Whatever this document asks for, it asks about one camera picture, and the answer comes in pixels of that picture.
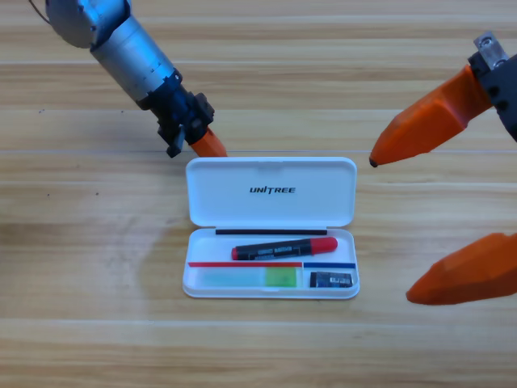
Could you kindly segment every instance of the red marker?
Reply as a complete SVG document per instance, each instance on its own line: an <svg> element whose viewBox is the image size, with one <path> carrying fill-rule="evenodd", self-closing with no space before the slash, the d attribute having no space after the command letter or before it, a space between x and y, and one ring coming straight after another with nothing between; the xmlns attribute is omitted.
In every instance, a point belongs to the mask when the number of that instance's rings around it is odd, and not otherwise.
<svg viewBox="0 0 517 388"><path fill-rule="evenodd" d="M287 259L335 251L338 240L334 237L304 238L303 240L246 245L232 249L233 260Z"/></svg>

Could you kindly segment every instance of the cable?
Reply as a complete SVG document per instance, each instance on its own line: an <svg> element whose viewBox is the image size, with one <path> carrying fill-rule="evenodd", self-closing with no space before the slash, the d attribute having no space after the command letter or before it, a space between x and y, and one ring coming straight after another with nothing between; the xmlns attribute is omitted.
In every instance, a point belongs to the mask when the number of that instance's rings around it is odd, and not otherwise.
<svg viewBox="0 0 517 388"><path fill-rule="evenodd" d="M45 21L47 22L48 24L50 24L50 20L48 20L47 18L45 18L43 16L43 14L40 12L40 10L38 10L38 7L34 4L33 0L29 0L29 2L31 3L32 5L32 8L34 8L34 11L36 11L36 13Z"/></svg>

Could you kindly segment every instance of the wooden table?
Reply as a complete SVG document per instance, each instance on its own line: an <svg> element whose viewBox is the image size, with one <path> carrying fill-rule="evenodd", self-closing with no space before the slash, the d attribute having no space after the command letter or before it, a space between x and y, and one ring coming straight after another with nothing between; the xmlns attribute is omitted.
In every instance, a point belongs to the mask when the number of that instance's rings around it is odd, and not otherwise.
<svg viewBox="0 0 517 388"><path fill-rule="evenodd" d="M135 0L216 108L230 154L339 155L359 168L362 279L348 302L182 291L186 150L28 2L0 4L0 386L515 387L517 297L410 304L438 259L517 229L517 148L494 111L432 154L369 150L515 0Z"/></svg>

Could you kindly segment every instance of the orange robotic hand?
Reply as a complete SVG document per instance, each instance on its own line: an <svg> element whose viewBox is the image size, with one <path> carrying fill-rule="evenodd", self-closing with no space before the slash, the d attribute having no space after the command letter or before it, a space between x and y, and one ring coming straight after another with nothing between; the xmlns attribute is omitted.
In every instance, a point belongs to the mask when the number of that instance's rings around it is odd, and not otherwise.
<svg viewBox="0 0 517 388"><path fill-rule="evenodd" d="M457 76L395 117L370 155L377 167L432 151L492 106L517 141L517 56L490 32ZM406 294L413 303L451 305L517 293L517 234L491 234L434 264Z"/></svg>

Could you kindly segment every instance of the robotic arm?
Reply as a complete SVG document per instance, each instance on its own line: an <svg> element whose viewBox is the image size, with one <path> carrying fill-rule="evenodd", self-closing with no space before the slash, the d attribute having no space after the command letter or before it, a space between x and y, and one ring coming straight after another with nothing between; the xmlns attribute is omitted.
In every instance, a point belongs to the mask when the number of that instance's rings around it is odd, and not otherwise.
<svg viewBox="0 0 517 388"><path fill-rule="evenodd" d="M131 0L46 0L54 31L94 58L159 124L171 158L183 141L204 157L226 156L208 127L214 110L207 98L185 90L182 75L131 14Z"/></svg>

